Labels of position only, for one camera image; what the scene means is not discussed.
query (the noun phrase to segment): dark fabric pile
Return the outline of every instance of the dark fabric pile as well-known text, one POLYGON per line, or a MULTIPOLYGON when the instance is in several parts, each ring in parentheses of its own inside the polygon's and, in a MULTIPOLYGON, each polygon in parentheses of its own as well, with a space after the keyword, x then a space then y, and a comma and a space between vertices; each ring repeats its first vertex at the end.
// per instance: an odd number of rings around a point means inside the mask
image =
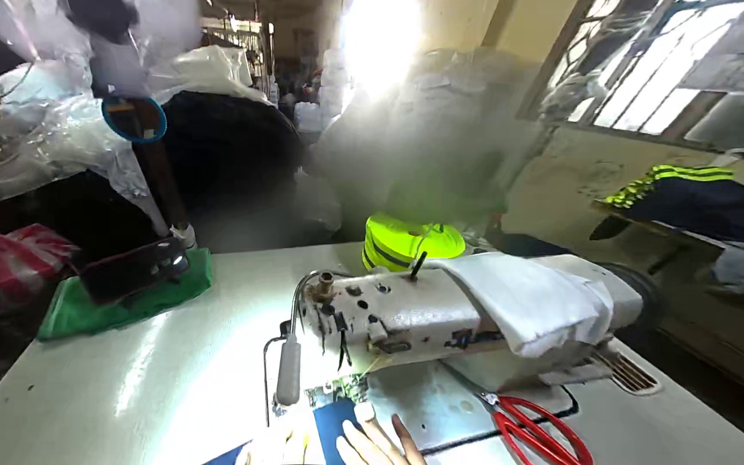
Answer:
POLYGON ((180 92, 163 110, 162 141, 186 207, 220 195, 258 195, 291 182, 304 146, 275 107, 216 93, 180 92))
POLYGON ((733 180, 656 180, 621 214, 656 220, 723 241, 744 242, 744 185, 733 180))

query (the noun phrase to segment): scissor handle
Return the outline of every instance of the scissor handle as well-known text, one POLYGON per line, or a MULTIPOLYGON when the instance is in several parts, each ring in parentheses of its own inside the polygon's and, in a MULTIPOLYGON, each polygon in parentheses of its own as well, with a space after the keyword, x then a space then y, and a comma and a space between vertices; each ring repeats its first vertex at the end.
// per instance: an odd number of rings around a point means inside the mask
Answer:
POLYGON ((516 435, 519 439, 522 439, 522 441, 536 449, 546 459, 558 465, 593 465, 593 457, 590 455, 590 450, 587 449, 587 446, 584 445, 579 436, 564 421, 548 410, 537 404, 533 404, 529 400, 519 399, 518 397, 502 396, 499 397, 499 403, 507 414, 515 417, 523 425, 523 428, 516 425, 511 418, 506 417, 501 412, 497 411, 493 414, 504 439, 507 440, 513 452, 521 458, 525 465, 531 464, 524 457, 523 453, 521 453, 521 449, 515 444, 515 441, 512 439, 513 435, 516 435), (528 416, 524 415, 516 406, 530 409, 553 423, 553 426, 570 442, 576 456, 574 457, 572 453, 553 439, 542 427, 536 425, 528 416))

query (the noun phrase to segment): blue ring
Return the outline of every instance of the blue ring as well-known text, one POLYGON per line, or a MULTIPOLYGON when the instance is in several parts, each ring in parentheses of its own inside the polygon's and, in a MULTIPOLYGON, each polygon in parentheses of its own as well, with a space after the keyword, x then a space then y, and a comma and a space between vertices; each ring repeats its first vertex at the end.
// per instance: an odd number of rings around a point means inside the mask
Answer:
MULTIPOLYGON (((109 97, 109 99, 121 99, 121 97, 109 97)), ((168 131, 168 119, 165 117, 165 112, 163 111, 163 108, 160 107, 160 104, 157 103, 156 101, 154 101, 154 99, 151 99, 150 97, 144 97, 142 99, 143 100, 146 100, 149 103, 151 103, 152 105, 154 105, 156 107, 156 109, 157 109, 157 112, 160 113, 160 121, 162 121, 162 127, 160 128, 160 131, 159 132, 156 132, 154 134, 153 137, 151 137, 149 139, 143 139, 141 137, 129 137, 129 136, 126 136, 126 135, 122 134, 121 132, 119 132, 119 130, 117 129, 117 127, 114 125, 114 123, 109 118, 108 112, 105 110, 106 99, 103 99, 102 100, 102 106, 101 106, 102 119, 105 120, 106 123, 108 123, 108 127, 114 133, 116 133, 119 137, 122 137, 123 139, 125 139, 127 141, 130 141, 131 143, 134 143, 134 144, 150 144, 150 143, 155 143, 155 142, 159 141, 160 139, 162 139, 162 137, 165 135, 165 132, 168 131)))

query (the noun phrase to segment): hand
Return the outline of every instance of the hand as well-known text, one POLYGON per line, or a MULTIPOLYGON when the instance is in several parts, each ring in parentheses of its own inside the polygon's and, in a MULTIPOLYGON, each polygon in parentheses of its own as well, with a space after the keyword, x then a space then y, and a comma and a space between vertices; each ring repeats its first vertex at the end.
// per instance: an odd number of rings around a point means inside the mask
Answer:
POLYGON ((289 414, 246 444, 236 465, 323 464, 315 418, 307 414, 289 414))
POLYGON ((355 417, 366 434, 358 431, 350 421, 343 422, 346 437, 337 439, 337 452, 346 465, 427 465, 397 415, 392 415, 392 426, 406 457, 380 428, 371 404, 364 402, 355 406, 355 417))

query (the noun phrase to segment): pink plastic bag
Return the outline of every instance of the pink plastic bag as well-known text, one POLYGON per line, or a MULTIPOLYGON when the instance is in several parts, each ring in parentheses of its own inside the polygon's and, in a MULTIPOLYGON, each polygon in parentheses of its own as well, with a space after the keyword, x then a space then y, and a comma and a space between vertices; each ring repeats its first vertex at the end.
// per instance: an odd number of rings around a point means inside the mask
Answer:
POLYGON ((53 280, 78 248, 41 224, 0 234, 0 304, 24 304, 53 280))

